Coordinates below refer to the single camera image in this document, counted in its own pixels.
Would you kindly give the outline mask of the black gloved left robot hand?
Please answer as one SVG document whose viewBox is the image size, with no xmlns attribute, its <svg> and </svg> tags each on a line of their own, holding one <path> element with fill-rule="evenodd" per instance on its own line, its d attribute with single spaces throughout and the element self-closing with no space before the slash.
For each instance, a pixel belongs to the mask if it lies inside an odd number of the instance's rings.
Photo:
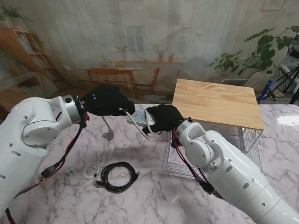
<svg viewBox="0 0 299 224">
<path fill-rule="evenodd" d="M 84 95 L 80 102 L 84 109 L 97 116 L 125 116 L 135 112 L 135 105 L 115 86 L 100 85 Z"/>
</svg>

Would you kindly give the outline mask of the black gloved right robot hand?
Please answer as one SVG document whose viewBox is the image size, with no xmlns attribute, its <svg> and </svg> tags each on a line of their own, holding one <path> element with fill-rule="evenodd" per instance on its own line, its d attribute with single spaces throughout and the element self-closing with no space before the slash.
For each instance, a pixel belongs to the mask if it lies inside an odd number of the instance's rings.
<svg viewBox="0 0 299 224">
<path fill-rule="evenodd" d="M 155 124 L 150 126 L 154 133 L 172 131 L 184 121 L 181 113 L 172 105 L 160 104 L 148 107 L 146 111 L 156 120 Z"/>
</svg>

